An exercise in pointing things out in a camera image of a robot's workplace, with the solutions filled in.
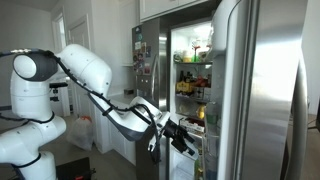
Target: ceiling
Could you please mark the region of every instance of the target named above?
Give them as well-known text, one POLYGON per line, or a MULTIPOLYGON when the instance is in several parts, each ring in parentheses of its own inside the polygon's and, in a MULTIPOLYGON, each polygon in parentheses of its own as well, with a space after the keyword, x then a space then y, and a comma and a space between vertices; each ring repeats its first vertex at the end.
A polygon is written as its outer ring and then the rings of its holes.
POLYGON ((58 3, 59 0, 1 0, 9 3, 15 3, 23 6, 28 6, 44 11, 51 11, 51 9, 58 3))

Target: plastic bag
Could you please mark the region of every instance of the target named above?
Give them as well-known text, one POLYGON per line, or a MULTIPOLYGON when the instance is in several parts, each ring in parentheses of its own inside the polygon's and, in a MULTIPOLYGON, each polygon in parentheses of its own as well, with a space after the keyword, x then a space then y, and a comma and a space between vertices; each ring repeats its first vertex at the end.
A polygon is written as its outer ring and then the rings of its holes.
POLYGON ((70 132, 67 135, 67 141, 90 151, 93 143, 93 128, 89 116, 81 116, 73 122, 70 132))

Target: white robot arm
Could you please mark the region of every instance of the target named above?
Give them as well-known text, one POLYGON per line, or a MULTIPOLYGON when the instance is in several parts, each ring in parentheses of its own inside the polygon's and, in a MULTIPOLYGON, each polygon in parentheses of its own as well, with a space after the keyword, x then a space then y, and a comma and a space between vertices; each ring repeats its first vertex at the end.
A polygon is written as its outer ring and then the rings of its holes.
POLYGON ((38 148, 60 136, 66 129, 62 118, 50 108, 49 82, 69 76, 88 91, 89 98, 115 127, 130 141, 139 140, 148 126, 154 128, 149 151, 155 163, 160 161, 159 138, 172 138, 180 152, 193 154, 185 139, 193 143, 188 133, 169 120, 169 112, 161 112, 141 97, 130 108, 120 109, 106 99, 111 84, 110 67, 94 53, 80 45, 69 45, 61 53, 38 49, 0 53, 0 57, 17 54, 11 77, 13 112, 28 119, 24 126, 0 135, 0 163, 11 163, 25 179, 56 178, 53 155, 38 152, 38 148), (120 117, 117 111, 127 111, 120 117))

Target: refrigerator handle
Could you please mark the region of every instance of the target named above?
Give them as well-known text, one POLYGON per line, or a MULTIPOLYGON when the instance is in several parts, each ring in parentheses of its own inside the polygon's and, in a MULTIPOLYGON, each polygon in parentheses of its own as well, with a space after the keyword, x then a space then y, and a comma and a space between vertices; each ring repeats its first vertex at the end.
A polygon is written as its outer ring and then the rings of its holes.
POLYGON ((293 132, 291 155, 285 180, 299 180, 307 143, 307 77, 304 60, 300 59, 293 94, 293 132))
POLYGON ((152 73, 151 73, 151 98, 152 98, 152 100, 155 100, 154 99, 154 85, 155 85, 155 81, 156 81, 155 76, 156 76, 156 70, 157 70, 157 65, 158 65, 158 59, 159 59, 158 55, 155 54, 154 58, 153 58, 152 73))

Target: refrigerator shelf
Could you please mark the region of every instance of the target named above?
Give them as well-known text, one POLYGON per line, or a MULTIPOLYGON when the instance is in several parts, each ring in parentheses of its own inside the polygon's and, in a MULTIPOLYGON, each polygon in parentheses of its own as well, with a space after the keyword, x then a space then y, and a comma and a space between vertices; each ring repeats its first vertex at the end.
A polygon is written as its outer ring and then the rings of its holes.
POLYGON ((187 96, 187 95, 182 95, 182 94, 176 94, 176 97, 182 98, 182 99, 188 99, 188 100, 191 100, 191 101, 196 101, 196 102, 204 103, 204 104, 210 102, 209 99, 193 98, 193 97, 190 97, 190 96, 187 96))
POLYGON ((176 64, 188 64, 188 65, 212 65, 212 61, 207 62, 181 62, 181 61, 174 61, 176 64))

